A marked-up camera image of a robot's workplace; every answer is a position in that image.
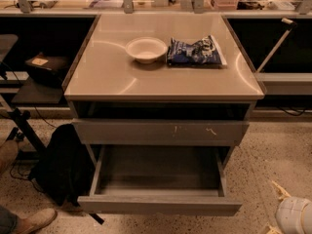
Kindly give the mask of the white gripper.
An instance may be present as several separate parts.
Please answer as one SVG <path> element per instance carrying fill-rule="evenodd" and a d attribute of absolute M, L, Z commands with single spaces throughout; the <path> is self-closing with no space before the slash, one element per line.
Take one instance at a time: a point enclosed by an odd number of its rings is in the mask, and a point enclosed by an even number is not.
<path fill-rule="evenodd" d="M 284 234 L 312 234 L 312 202 L 291 197 L 291 194 L 272 180 L 278 198 L 282 201 L 276 212 L 278 226 Z M 262 234 L 283 234 L 277 227 L 266 225 Z"/>

